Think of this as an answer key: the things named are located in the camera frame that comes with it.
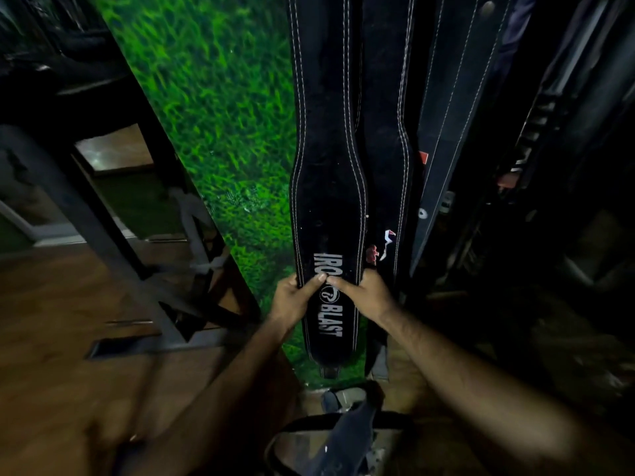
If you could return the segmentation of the person's right hand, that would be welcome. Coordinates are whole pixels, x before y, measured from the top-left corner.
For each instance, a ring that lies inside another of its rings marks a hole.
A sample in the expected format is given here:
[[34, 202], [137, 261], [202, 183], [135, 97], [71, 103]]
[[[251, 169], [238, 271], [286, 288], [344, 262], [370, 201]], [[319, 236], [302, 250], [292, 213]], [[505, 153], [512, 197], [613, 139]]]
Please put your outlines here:
[[357, 286], [358, 294], [347, 297], [366, 318], [382, 325], [388, 315], [399, 310], [398, 303], [376, 270], [365, 269]]

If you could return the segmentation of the person's left hand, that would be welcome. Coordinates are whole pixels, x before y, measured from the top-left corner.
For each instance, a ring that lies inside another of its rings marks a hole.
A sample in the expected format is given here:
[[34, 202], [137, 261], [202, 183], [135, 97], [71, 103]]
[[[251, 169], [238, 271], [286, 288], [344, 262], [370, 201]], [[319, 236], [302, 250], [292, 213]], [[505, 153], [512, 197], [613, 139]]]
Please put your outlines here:
[[286, 333], [306, 314], [310, 298], [299, 298], [298, 277], [291, 275], [278, 282], [267, 319]]

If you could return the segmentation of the black belt with white print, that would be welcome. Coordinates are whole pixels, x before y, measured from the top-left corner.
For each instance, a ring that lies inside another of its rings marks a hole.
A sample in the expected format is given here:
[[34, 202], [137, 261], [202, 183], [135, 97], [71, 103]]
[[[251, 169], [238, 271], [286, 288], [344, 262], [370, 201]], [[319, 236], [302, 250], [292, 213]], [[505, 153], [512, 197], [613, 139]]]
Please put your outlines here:
[[298, 287], [363, 272], [368, 187], [356, 141], [361, 0], [286, 0], [297, 149], [290, 215]]

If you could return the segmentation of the person's left forearm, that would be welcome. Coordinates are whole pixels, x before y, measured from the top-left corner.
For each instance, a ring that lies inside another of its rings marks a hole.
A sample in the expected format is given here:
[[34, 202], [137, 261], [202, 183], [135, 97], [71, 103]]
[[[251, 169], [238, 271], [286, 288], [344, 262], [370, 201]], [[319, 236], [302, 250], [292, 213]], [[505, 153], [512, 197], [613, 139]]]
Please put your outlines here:
[[174, 422], [152, 440], [122, 476], [193, 476], [211, 463], [266, 365], [281, 349], [292, 322], [273, 314], [230, 364]]

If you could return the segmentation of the person's right forearm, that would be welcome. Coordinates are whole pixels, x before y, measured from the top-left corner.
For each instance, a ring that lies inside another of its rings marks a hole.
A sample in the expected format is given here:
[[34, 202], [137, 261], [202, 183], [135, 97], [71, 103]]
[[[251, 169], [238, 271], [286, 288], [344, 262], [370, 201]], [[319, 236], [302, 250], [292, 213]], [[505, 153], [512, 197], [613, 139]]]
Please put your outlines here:
[[377, 322], [440, 399], [527, 476], [635, 476], [635, 444], [393, 306]]

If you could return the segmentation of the black belt with red print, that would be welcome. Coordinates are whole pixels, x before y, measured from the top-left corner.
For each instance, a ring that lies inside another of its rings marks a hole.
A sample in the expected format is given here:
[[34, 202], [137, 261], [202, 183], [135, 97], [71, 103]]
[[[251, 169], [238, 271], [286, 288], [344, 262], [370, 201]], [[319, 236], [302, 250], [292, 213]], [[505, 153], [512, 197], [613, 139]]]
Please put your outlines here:
[[398, 292], [413, 149], [404, 123], [418, 0], [361, 0], [356, 139], [368, 189], [366, 266]]

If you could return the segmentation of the dark blue cloth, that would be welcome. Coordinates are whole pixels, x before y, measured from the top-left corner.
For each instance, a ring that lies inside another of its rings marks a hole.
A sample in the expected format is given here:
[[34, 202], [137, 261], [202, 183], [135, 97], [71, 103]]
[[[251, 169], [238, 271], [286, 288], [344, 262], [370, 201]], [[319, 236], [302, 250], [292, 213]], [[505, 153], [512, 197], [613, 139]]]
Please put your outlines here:
[[327, 415], [339, 415], [326, 442], [301, 476], [370, 476], [368, 454], [374, 441], [373, 420], [380, 400], [369, 385], [331, 389], [321, 397]]

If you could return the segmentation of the green grass print panel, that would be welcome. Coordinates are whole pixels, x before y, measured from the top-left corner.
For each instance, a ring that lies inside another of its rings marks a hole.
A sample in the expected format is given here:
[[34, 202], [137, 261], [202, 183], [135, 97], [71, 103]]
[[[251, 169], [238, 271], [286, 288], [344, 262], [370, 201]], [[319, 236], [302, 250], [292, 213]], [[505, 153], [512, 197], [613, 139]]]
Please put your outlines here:
[[92, 0], [263, 310], [296, 273], [286, 0]]

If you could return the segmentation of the dark belt with metal rivets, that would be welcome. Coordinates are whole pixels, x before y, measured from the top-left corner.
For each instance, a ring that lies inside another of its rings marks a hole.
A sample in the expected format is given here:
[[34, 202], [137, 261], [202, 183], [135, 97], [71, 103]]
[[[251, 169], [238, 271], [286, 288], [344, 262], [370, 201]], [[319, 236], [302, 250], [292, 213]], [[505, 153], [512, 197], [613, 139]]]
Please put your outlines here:
[[515, 0], [437, 0], [417, 147], [425, 163], [415, 274], [495, 63]]

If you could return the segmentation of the black shelf unit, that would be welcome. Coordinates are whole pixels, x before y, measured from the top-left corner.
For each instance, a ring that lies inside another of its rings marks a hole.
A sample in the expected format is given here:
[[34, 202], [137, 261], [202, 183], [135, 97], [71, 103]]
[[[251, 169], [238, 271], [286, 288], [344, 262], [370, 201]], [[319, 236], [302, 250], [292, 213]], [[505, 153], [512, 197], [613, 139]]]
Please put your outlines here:
[[144, 103], [91, 0], [0, 0], [0, 126], [79, 141], [137, 124]]

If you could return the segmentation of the black metal frame stand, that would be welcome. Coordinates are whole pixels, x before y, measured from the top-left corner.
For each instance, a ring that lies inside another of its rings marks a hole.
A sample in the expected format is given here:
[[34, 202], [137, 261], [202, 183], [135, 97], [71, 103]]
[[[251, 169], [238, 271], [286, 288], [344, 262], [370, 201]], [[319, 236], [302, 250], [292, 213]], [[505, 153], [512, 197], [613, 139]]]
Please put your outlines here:
[[179, 188], [173, 192], [192, 255], [201, 264], [148, 266], [134, 251], [69, 148], [50, 150], [21, 127], [6, 124], [0, 125], [0, 148], [16, 155], [87, 245], [125, 284], [135, 303], [146, 310], [146, 319], [157, 330], [153, 335], [97, 340], [86, 355], [88, 360], [239, 346], [255, 332], [256, 322], [242, 320], [208, 299], [216, 266], [198, 221], [211, 225], [211, 218], [193, 194]]

